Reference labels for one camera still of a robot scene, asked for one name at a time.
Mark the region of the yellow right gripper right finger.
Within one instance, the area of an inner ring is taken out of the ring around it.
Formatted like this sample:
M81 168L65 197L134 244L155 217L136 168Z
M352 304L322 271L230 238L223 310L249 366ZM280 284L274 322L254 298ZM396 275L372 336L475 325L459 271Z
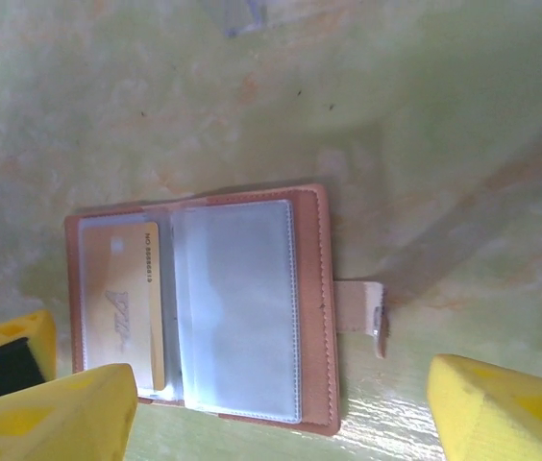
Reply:
M542 461L542 377L439 354L427 398L447 461Z

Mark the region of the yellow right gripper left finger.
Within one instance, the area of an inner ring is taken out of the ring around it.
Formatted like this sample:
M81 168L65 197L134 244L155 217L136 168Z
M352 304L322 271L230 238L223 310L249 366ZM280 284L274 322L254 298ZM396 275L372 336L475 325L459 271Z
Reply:
M123 461L136 414L128 364L0 397L0 461Z

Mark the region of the gold VIP card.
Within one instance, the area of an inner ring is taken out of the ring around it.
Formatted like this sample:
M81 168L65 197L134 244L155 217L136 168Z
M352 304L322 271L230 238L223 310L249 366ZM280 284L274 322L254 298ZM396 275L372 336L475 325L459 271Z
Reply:
M158 225L86 224L80 244L85 364L128 363L139 388L163 389Z

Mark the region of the brown leather card holder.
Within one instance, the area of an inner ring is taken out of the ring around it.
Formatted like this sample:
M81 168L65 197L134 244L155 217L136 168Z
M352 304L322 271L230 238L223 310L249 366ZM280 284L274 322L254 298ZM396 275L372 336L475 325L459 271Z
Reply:
M64 221L73 368L84 361L80 231L159 229L165 386L140 401L334 435L336 336L382 351L382 285L335 280L327 194L319 184L103 206Z

